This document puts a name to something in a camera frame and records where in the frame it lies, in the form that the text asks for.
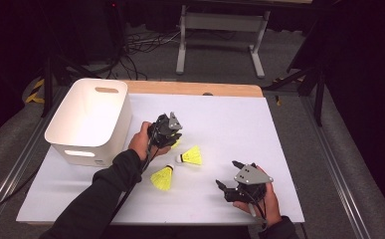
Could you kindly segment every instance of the white table surface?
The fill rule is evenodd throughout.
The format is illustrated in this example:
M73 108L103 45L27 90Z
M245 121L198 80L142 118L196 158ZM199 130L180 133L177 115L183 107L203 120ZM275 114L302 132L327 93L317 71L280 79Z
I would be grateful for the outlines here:
M274 179L282 215L292 222L304 218L265 98L130 94L132 122L127 144L144 120L156 121L175 112L183 129L180 144L157 157L142 174L112 224L244 225L256 223L249 214L226 202L216 179L236 186L239 169L232 160L256 163ZM175 157L198 145L203 164L175 163ZM174 163L171 189L161 191L150 175ZM89 185L99 167L68 164L52 147L48 151L17 221L53 223Z

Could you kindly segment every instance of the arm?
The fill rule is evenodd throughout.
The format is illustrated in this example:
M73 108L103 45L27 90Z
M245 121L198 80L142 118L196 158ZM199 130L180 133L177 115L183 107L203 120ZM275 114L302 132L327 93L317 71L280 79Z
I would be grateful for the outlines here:
M141 162L146 159L149 122L129 144L129 149L116 156L112 166L98 171L93 184L82 192L56 220L55 224L40 238L99 238L111 220L119 196L134 183L140 181ZM158 150L166 153L170 147Z
M267 217L268 228L266 231L260 233L260 238L267 239L298 239L297 234L294 230L294 225L290 219L286 216L280 215L279 201L277 200L276 194L274 193L273 184L268 182L266 183L267 192L264 197L266 206L264 207L264 202L261 201L260 206L265 210ZM233 206L238 207L239 209L250 213L247 203L235 201Z

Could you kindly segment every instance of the human hand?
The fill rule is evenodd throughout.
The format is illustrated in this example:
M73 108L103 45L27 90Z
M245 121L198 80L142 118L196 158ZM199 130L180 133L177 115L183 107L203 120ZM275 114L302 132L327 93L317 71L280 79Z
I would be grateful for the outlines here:
M264 214L266 214L268 227L271 227L274 224L281 222L282 216L280 215L279 201L277 200L276 194L274 193L273 184L270 182L267 182L266 189L267 189L267 192L266 192L266 196L264 197L266 205L264 207L263 200L261 200L259 204L260 204L260 207L263 209ZM241 209L242 211L251 213L248 204L245 202L235 201L233 202L233 206ZM261 216L261 213L258 210L257 206L254 206L254 209L257 215Z
M142 123L142 126L140 128L140 131L137 132L132 140L129 143L128 149L133 149L138 154L141 161L144 161L146 159L146 151L148 150L148 128L151 126L151 122L144 121ZM167 153L170 150L170 146L166 146L163 148L157 148L156 146L153 146L151 148L151 155L152 156L158 156Z

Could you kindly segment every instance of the black sleeve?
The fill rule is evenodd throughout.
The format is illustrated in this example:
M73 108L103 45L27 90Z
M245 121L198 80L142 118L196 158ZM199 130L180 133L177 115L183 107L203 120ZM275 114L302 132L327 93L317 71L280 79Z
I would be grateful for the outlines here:
M274 224L266 231L260 233L261 239L298 239L294 230L294 225L286 216L282 216L282 221Z
M120 153L112 166L96 172L93 184L69 204L40 238L99 238L121 192L140 181L139 168L140 159L134 150Z

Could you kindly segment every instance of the shuttlecock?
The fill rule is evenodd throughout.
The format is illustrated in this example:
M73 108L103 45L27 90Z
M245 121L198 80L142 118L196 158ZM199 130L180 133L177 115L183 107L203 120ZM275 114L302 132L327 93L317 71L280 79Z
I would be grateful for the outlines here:
M163 169L154 172L151 175L152 184L154 184L154 186L160 190L167 191L170 189L173 168L174 166L172 164L168 164Z
M199 147L197 145L193 146L186 152L178 155L176 157L177 162L189 162L193 164L202 164L202 157L201 157L201 151L199 150Z
M171 145L171 149L177 147L177 145L179 145L179 143L180 143L180 139L177 139L176 142L173 145Z

